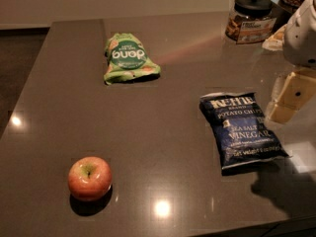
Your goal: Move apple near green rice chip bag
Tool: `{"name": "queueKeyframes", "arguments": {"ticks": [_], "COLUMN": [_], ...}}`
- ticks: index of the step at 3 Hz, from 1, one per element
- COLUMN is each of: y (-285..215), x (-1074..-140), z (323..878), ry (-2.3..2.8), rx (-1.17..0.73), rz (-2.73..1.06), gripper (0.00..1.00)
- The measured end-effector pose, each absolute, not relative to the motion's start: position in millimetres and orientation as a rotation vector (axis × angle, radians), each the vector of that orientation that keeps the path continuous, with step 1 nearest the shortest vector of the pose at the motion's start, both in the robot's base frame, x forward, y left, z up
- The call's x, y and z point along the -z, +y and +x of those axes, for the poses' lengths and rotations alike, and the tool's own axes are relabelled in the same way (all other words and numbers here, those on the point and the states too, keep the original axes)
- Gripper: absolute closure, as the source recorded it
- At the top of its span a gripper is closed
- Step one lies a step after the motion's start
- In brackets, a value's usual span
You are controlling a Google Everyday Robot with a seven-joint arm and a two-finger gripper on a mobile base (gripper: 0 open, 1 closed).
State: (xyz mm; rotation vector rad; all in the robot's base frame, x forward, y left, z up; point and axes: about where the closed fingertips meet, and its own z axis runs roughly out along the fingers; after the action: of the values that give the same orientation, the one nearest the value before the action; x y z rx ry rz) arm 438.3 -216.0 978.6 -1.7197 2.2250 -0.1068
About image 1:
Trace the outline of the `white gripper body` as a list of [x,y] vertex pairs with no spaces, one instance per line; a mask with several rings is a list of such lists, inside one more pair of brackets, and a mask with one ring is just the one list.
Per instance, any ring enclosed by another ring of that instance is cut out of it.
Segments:
[[316,67],[316,0],[304,0],[288,20],[283,54],[291,64]]

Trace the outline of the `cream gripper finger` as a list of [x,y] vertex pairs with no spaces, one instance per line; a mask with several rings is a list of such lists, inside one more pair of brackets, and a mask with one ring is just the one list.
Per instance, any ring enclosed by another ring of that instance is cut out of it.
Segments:
[[266,120],[287,123],[316,94],[316,70],[298,67],[275,81]]
[[274,34],[267,38],[263,42],[262,48],[270,51],[282,51],[284,31],[285,25],[280,27]]

